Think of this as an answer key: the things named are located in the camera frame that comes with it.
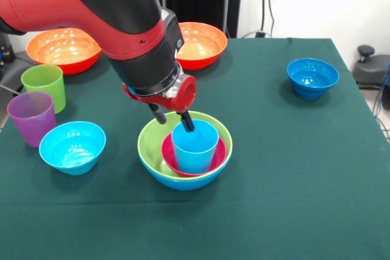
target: dark green table surface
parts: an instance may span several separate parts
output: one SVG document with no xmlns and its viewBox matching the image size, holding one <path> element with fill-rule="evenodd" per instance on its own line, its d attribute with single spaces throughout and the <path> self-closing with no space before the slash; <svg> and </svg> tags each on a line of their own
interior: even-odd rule
<svg viewBox="0 0 390 260">
<path fill-rule="evenodd" d="M 320 99 L 295 96 L 287 64 L 335 65 Z M 233 137 L 230 164 L 194 192 L 156 182 L 137 154 L 152 116 L 107 60 L 66 77 L 59 124 L 107 134 L 91 172 L 60 173 L 8 121 L 0 133 L 0 259 L 390 259 L 390 149 L 331 40 L 230 40 L 195 72 L 193 110 Z"/>
</svg>

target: light blue bowl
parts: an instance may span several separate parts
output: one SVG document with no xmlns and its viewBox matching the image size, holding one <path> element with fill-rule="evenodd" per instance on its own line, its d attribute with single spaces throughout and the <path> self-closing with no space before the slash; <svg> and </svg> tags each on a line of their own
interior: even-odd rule
<svg viewBox="0 0 390 260">
<path fill-rule="evenodd" d="M 145 168 L 149 171 L 149 173 L 157 181 L 159 181 L 161 184 L 163 184 L 171 189 L 175 189 L 175 190 L 179 190 L 179 191 L 192 191 L 192 190 L 200 189 L 200 188 L 206 186 L 207 184 L 212 182 L 216 177 L 218 177 L 218 175 L 226 167 L 226 165 L 229 163 L 229 161 L 230 161 L 230 157 L 226 158 L 224 161 L 224 165 L 220 169 L 218 169 L 215 173 L 213 173 L 207 177 L 200 178 L 200 179 L 196 179 L 196 177 L 193 177 L 195 179 L 183 181 L 183 180 L 175 180 L 175 179 L 171 179 L 171 178 L 166 178 L 166 177 L 159 175 L 154 170 L 152 170 L 150 167 L 148 167 L 147 164 L 141 158 L 142 164 L 145 166 Z"/>
<path fill-rule="evenodd" d="M 287 75 L 296 94 L 304 99 L 317 99 L 333 87 L 340 75 L 335 67 L 318 59 L 303 58 L 287 66 Z"/>
<path fill-rule="evenodd" d="M 52 129 L 39 146 L 42 159 L 51 167 L 70 175 L 88 172 L 98 161 L 106 137 L 94 123 L 76 121 Z"/>
</svg>

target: plastic cup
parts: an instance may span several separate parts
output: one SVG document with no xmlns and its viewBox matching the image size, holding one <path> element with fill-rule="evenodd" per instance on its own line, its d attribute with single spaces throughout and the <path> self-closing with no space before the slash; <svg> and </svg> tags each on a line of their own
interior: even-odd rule
<svg viewBox="0 0 390 260">
<path fill-rule="evenodd" d="M 180 171 L 188 174 L 207 172 L 219 140 L 218 131 L 210 123 L 193 120 L 195 131 L 186 132 L 183 124 L 172 131 L 172 142 Z"/>
<path fill-rule="evenodd" d="M 62 69 L 55 65 L 36 65 L 26 70 L 21 81 L 26 91 L 42 91 L 51 95 L 54 111 L 61 112 L 66 105 Z"/>
<path fill-rule="evenodd" d="M 53 99 L 46 93 L 20 94 L 8 103 L 7 112 L 25 142 L 32 147 L 38 147 L 47 132 L 56 126 Z"/>
</svg>

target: purple cup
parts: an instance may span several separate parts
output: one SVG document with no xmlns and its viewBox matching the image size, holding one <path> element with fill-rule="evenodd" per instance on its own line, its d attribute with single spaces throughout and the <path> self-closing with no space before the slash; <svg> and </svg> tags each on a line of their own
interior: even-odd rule
<svg viewBox="0 0 390 260">
<path fill-rule="evenodd" d="M 57 125 L 53 99 L 44 92 L 31 91 L 14 97 L 8 103 L 7 112 L 32 147 L 38 147 L 47 132 Z"/>
</svg>

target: white wall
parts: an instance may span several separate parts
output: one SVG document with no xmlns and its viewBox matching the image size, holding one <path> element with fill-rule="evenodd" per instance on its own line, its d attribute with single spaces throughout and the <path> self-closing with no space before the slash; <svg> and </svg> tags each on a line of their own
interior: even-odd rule
<svg viewBox="0 0 390 260">
<path fill-rule="evenodd" d="M 390 54 L 390 0 L 271 0 L 274 37 L 332 38 L 349 68 L 356 48 Z M 261 0 L 242 0 L 238 35 L 261 26 Z M 266 15 L 266 27 L 271 18 Z"/>
</svg>

